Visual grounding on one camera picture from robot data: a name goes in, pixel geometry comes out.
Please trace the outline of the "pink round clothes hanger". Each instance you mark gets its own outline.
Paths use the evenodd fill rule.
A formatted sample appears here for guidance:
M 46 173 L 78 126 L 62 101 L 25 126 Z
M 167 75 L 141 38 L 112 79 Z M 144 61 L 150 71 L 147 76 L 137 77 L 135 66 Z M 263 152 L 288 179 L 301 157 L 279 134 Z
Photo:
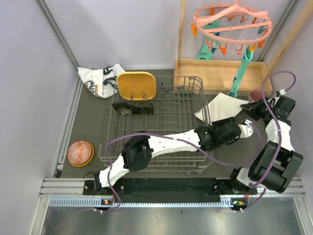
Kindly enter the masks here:
M 204 45 L 213 53 L 219 49 L 226 55 L 229 46 L 233 45 L 237 56 L 244 54 L 246 47 L 250 51 L 261 49 L 270 33 L 273 24 L 267 11 L 239 4 L 213 4 L 197 10 L 191 24 L 193 36 L 204 36 Z

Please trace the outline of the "black floral square plate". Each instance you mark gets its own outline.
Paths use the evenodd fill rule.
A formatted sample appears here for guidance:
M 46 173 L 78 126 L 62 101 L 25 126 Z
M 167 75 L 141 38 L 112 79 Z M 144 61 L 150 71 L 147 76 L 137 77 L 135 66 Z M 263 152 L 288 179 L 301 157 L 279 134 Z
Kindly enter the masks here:
M 152 115 L 154 114 L 154 105 L 148 101 L 122 101 L 114 102 L 112 107 L 119 115 Z

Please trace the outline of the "teal patterned sock front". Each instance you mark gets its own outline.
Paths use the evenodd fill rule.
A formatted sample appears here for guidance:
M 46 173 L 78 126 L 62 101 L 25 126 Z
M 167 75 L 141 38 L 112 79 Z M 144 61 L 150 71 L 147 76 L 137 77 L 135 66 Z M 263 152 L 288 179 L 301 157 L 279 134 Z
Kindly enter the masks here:
M 234 97 L 234 98 L 237 97 L 240 83 L 242 81 L 245 71 L 250 61 L 252 60 L 252 58 L 253 58 L 253 51 L 250 51 L 249 47 L 246 47 L 246 50 L 241 60 L 241 64 L 234 76 L 233 83 L 228 94 L 229 96 Z

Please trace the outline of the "white square plate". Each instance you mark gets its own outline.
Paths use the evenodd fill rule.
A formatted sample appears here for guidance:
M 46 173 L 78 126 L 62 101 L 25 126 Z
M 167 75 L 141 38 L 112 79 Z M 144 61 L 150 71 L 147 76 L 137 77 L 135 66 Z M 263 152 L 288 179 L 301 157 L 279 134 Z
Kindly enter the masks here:
M 211 124 L 214 121 L 235 117 L 242 110 L 240 106 L 248 103 L 248 100 L 219 93 L 208 105 L 195 112 L 194 116 L 201 121 L 207 120 Z

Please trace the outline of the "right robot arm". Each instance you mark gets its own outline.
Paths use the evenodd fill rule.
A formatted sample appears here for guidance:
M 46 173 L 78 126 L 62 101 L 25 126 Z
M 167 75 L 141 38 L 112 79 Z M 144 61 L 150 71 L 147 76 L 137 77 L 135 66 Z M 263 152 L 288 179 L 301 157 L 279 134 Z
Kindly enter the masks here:
M 228 181 L 232 193 L 248 191 L 255 182 L 277 193 L 287 189 L 303 162 L 303 156 L 295 151 L 290 138 L 288 116 L 295 104 L 295 100 L 280 96 L 241 105 L 251 118 L 263 120 L 268 142 L 250 168 L 233 169 Z

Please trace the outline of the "yellow woven-pattern plate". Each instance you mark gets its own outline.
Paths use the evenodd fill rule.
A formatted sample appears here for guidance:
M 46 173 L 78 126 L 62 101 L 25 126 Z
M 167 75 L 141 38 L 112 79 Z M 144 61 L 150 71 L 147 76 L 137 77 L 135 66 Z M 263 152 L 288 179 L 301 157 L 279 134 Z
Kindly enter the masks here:
M 116 83 L 120 96 L 129 101 L 151 100 L 157 93 L 156 78 L 149 72 L 124 72 Z

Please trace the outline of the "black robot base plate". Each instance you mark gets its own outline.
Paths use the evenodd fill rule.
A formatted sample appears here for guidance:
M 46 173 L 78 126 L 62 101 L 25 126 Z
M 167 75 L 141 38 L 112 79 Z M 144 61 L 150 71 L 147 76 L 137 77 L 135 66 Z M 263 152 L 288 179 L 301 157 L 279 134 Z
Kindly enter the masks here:
M 122 178 L 113 188 L 123 203 L 220 202 L 221 195 L 244 198 L 246 193 L 228 179 L 216 178 Z

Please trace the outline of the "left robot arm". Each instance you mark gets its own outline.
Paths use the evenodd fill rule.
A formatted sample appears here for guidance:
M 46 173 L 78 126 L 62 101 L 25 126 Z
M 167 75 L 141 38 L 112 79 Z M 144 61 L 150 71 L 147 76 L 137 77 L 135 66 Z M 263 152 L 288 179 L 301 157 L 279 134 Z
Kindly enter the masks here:
M 199 126 L 179 134 L 163 136 L 142 131 L 119 137 L 106 144 L 110 165 L 96 174 L 94 188 L 100 194 L 106 194 L 118 179 L 128 172 L 145 169 L 155 157 L 176 152 L 199 151 L 204 154 L 236 142 L 241 134 L 242 130 L 234 118 L 227 118 L 215 122 L 213 126 Z M 129 140 L 113 162 L 109 146 L 126 138 Z

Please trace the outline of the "wooden tray frame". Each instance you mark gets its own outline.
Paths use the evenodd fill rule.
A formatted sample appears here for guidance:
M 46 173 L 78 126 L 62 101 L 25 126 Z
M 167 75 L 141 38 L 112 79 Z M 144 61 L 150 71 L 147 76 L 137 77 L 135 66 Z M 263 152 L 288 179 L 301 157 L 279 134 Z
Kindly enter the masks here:
M 276 49 L 270 62 L 251 62 L 244 74 L 243 82 L 239 86 L 239 95 L 248 95 L 255 89 L 265 86 L 265 91 L 273 91 L 271 82 L 265 81 L 279 64 L 284 54 L 288 51 L 295 38 L 305 25 L 306 21 L 313 13 L 313 2 L 309 0 L 298 18 L 294 21 L 293 26 L 289 29 L 285 39 L 281 41 L 280 46 Z M 184 19 L 180 20 L 179 29 L 179 56 L 175 61 L 174 86 L 177 89 L 200 91 L 203 89 L 208 94 L 226 93 L 231 88 L 231 79 L 239 68 L 239 61 L 227 60 L 196 60 L 182 59 L 182 39 L 183 39 Z

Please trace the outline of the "pink ceramic mug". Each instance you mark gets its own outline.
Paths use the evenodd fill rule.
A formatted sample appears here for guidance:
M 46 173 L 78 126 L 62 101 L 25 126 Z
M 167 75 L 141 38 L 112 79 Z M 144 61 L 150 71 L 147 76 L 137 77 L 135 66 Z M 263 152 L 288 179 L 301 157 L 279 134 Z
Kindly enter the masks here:
M 264 91 L 262 91 L 261 89 L 255 89 L 250 93 L 250 98 L 249 98 L 249 102 L 253 103 L 256 101 L 260 101 L 264 98 L 268 97 L 268 94 Z

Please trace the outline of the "white printed cloth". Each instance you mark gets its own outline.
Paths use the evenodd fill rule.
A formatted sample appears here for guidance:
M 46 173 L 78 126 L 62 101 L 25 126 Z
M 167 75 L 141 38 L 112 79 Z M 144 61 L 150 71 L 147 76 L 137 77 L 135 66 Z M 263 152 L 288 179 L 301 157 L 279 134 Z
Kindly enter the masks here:
M 80 79 L 90 93 L 98 98 L 109 98 L 118 92 L 117 77 L 125 70 L 120 64 L 104 69 L 87 69 L 78 67 Z

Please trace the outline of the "red patterned bowl yellow rim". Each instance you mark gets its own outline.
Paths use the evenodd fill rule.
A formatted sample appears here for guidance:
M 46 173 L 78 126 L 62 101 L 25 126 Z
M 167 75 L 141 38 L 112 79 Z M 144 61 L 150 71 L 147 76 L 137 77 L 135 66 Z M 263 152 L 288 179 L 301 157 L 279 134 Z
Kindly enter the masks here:
M 94 156 L 94 147 L 87 141 L 76 141 L 67 150 L 67 159 L 72 166 L 83 167 Z

